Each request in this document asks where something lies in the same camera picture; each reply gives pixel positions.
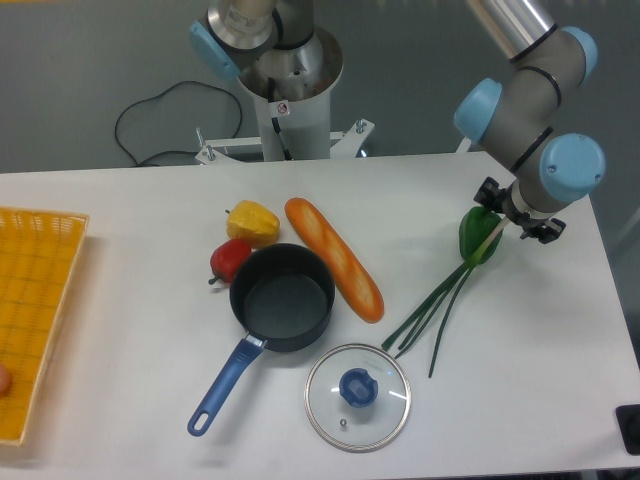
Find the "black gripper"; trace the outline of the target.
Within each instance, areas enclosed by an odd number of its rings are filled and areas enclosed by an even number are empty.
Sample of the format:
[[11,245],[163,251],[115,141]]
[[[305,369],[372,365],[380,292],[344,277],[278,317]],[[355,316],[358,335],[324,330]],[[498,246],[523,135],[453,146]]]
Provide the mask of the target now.
[[504,214],[512,223],[523,231],[520,239],[535,239],[541,244],[549,244],[560,238],[566,223],[550,218],[531,207],[520,191],[520,182],[514,180],[507,188],[501,188],[492,177],[486,177],[474,196],[474,201],[484,208]]

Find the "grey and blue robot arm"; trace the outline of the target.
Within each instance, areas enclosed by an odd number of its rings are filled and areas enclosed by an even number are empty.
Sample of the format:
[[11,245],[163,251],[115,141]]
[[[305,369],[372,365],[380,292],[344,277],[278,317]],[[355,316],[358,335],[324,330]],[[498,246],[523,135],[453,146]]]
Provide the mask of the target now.
[[[481,81],[454,115],[456,128],[514,177],[486,180],[476,201],[505,215],[525,237],[558,239],[557,213],[601,181],[605,156],[580,134],[560,135],[549,117],[589,77],[598,59],[584,31],[559,28],[536,1],[473,1],[470,10],[514,66],[512,79]],[[371,127],[357,121],[330,138],[330,94],[343,71],[336,39],[309,1],[214,1],[192,23],[191,43],[220,78],[252,96],[267,161],[349,158]]]

